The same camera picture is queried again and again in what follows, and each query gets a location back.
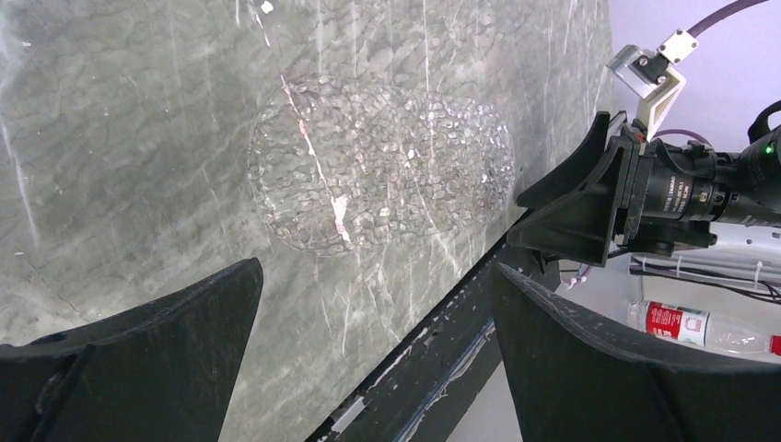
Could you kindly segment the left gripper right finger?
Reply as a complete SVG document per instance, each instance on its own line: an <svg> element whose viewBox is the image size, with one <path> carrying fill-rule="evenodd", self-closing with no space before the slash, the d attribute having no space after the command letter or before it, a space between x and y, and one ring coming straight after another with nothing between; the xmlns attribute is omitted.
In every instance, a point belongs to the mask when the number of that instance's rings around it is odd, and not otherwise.
<svg viewBox="0 0 781 442"><path fill-rule="evenodd" d="M632 330L499 263L495 328L526 441L776 441L780 367Z"/></svg>

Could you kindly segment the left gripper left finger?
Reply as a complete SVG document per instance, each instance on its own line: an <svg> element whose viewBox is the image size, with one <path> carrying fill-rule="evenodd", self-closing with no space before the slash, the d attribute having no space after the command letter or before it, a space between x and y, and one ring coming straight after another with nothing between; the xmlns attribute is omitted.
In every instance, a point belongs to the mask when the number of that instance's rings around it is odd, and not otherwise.
<svg viewBox="0 0 781 442"><path fill-rule="evenodd" d="M1 348L5 441L216 441L260 304L248 259L85 326Z"/></svg>

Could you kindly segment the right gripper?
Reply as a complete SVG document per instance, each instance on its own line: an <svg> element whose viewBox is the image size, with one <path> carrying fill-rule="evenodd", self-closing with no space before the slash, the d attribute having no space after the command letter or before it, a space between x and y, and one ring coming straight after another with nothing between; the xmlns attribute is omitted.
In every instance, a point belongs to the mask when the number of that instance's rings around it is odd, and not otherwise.
<svg viewBox="0 0 781 442"><path fill-rule="evenodd" d="M713 223L739 222L734 155L651 140L641 123L625 123L612 138L629 143L620 186L624 151L609 146L611 119L598 111L575 151L516 197L526 213L507 232L510 246L604 266L612 240L622 251L671 255L712 247Z"/></svg>

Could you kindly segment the clear textured oval tray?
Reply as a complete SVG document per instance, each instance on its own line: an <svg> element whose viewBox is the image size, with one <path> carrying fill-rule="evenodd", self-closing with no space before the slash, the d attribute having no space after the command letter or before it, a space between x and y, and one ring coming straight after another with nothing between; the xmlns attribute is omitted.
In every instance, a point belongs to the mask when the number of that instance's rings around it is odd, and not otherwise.
<svg viewBox="0 0 781 442"><path fill-rule="evenodd" d="M322 258L490 224L515 184L492 105L333 76L286 80L251 124L247 160L268 229Z"/></svg>

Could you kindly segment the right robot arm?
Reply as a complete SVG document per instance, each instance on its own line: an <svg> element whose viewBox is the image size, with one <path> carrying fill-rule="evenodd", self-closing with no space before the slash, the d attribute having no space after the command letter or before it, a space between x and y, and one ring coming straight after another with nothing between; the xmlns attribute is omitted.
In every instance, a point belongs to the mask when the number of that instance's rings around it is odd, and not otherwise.
<svg viewBox="0 0 781 442"><path fill-rule="evenodd" d="M739 153L651 136L624 112L596 114L585 138L559 166L521 192L524 215L507 232L541 257L603 266L622 253L670 257L714 246L714 223L780 225L780 131L774 103Z"/></svg>

